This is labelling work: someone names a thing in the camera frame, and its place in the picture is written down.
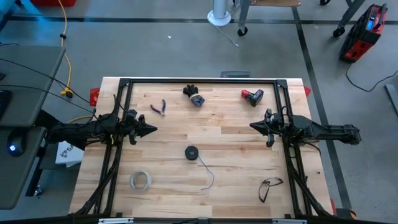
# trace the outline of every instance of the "butcher block tabletop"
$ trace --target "butcher block tabletop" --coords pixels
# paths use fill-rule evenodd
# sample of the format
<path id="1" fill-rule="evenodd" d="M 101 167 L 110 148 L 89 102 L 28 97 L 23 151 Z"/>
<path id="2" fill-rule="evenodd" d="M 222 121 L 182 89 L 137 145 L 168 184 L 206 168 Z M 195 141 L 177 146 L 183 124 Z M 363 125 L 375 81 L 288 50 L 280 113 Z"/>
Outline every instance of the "butcher block tabletop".
<path id="1" fill-rule="evenodd" d="M 96 114 L 110 113 L 113 94 L 118 91 L 118 77 L 105 77 L 97 102 Z M 301 79 L 287 79 L 293 114 L 311 118 Z M 194 106 L 182 93 L 183 83 L 134 83 L 130 109 L 144 114 L 146 123 L 158 127 L 154 133 L 137 138 L 135 146 L 124 138 L 112 214 L 124 217 L 159 218 L 284 218 L 293 213 L 287 168 L 280 137 L 266 147 L 267 137 L 249 127 L 264 119 L 266 109 L 277 111 L 272 85 L 197 83 L 205 98 L 202 107 Z M 241 90 L 264 91 L 256 107 L 241 97 Z M 126 97 L 123 92 L 122 105 Z M 167 107 L 165 116 L 153 112 L 150 105 Z M 196 146 L 200 160 L 185 157 L 187 146 Z M 100 179 L 106 146 L 90 144 L 81 162 L 70 212 L 75 212 L 89 199 Z M 332 213 L 330 196 L 319 152 L 302 146 L 301 154 L 307 185 L 323 208 Z M 146 191 L 130 186 L 130 176 L 143 170 L 152 176 Z M 265 203 L 259 200 L 263 180 L 277 177 L 283 184 L 271 187 Z M 108 188 L 104 191 L 105 207 Z M 302 194 L 297 187 L 300 208 Z"/>

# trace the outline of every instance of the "white pole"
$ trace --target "white pole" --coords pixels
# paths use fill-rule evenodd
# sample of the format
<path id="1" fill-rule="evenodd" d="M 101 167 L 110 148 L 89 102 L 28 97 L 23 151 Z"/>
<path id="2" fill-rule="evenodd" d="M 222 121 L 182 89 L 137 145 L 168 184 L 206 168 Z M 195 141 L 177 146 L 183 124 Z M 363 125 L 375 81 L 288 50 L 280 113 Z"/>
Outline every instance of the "white pole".
<path id="1" fill-rule="evenodd" d="M 213 10 L 207 14 L 207 20 L 214 26 L 225 26 L 231 21 L 231 14 L 226 10 L 227 1 L 213 1 Z"/>
<path id="2" fill-rule="evenodd" d="M 226 13 L 227 0 L 214 0 L 213 15 L 216 19 L 223 19 Z"/>

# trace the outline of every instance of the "gray floor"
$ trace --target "gray floor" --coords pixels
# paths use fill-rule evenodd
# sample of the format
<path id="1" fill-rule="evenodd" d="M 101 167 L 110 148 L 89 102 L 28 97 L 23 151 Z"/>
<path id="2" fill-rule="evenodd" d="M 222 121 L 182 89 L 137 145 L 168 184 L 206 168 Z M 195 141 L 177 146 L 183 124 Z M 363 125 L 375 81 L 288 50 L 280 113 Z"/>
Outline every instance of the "gray floor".
<path id="1" fill-rule="evenodd" d="M 366 1 L 359 15 L 373 2 L 387 2 L 387 19 L 398 20 L 398 2 Z M 57 7 L 36 9 L 25 2 L 16 15 L 61 17 Z M 204 19 L 211 0 L 79 0 L 67 9 L 70 17 L 128 17 Z M 346 10 L 343 0 L 333 0 L 321 7 L 318 1 L 303 1 L 298 12 L 305 20 L 339 20 Z M 249 19 L 293 19 L 291 8 L 252 7 Z M 218 77 L 224 70 L 249 70 L 253 77 L 302 78 L 311 87 L 295 25 L 247 24 L 244 37 L 236 35 L 237 25 L 221 30 L 238 42 L 232 45 L 213 26 L 201 23 L 94 23 L 69 22 L 67 54 L 73 66 L 72 88 L 88 97 L 90 88 L 99 87 L 105 76 L 140 77 Z M 329 123 L 352 123 L 361 130 L 362 143 L 347 146 L 336 142 L 351 203 L 363 220 L 398 222 L 398 165 L 395 158 L 398 117 L 382 87 L 398 86 L 398 76 L 365 93 L 351 86 L 344 76 L 347 64 L 338 61 L 344 37 L 331 38 L 336 26 L 303 25 L 308 50 L 320 87 Z M 9 21 L 0 33 L 0 41 L 22 45 L 59 45 L 62 22 Z M 353 64 L 350 77 L 370 88 L 376 81 L 398 69 L 392 43 L 398 26 L 386 26 L 377 45 Z M 57 78 L 67 79 L 68 67 L 63 61 Z M 52 87 L 58 93 L 58 85 Z M 84 105 L 78 98 L 73 102 Z M 313 94 L 308 98 L 313 120 L 319 122 Z M 48 96 L 45 110 L 62 121 L 85 115 L 64 101 Z M 64 108 L 62 113 L 56 108 Z M 330 158 L 324 143 L 322 161 L 331 198 L 340 204 Z M 47 217 L 68 212 L 76 172 L 46 172 L 40 183 L 46 192 L 41 198 L 21 196 L 18 206 L 0 211 L 0 220 Z"/>

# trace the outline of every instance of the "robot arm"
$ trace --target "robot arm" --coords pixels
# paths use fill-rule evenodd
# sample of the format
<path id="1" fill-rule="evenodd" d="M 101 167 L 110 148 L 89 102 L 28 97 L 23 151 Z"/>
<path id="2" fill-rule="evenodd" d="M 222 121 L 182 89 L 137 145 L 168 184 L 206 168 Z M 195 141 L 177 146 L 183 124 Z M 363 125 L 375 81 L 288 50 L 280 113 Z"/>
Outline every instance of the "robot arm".
<path id="1" fill-rule="evenodd" d="M 137 111 L 129 110 L 124 121 L 119 121 L 114 113 L 110 113 L 86 124 L 56 124 L 49 129 L 46 140 L 49 143 L 66 141 L 83 149 L 87 139 L 116 145 L 128 135 L 130 143 L 135 145 L 137 136 L 142 138 L 157 130 L 145 122 L 144 115 L 138 119 L 136 116 Z"/>
<path id="2" fill-rule="evenodd" d="M 274 143 L 274 134 L 287 136 L 292 142 L 308 140 L 339 140 L 343 143 L 357 145 L 361 141 L 359 129 L 352 124 L 322 126 L 310 119 L 290 115 L 290 124 L 285 124 L 281 114 L 272 114 L 267 109 L 264 120 L 251 123 L 250 127 L 268 136 L 267 147 Z"/>

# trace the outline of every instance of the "pliers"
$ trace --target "pliers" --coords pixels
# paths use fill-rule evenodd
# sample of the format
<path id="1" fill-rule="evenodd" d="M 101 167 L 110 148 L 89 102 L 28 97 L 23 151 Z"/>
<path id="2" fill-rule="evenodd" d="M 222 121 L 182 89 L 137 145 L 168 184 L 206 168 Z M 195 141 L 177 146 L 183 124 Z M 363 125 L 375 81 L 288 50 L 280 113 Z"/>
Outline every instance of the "pliers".
<path id="1" fill-rule="evenodd" d="M 164 111 L 166 110 L 166 101 L 165 101 L 165 100 L 162 100 L 162 101 L 163 101 L 162 111 L 156 109 L 156 108 L 154 107 L 154 105 L 150 105 L 150 108 L 151 108 L 153 111 L 155 111 L 156 113 L 158 113 L 158 114 L 164 116 Z"/>

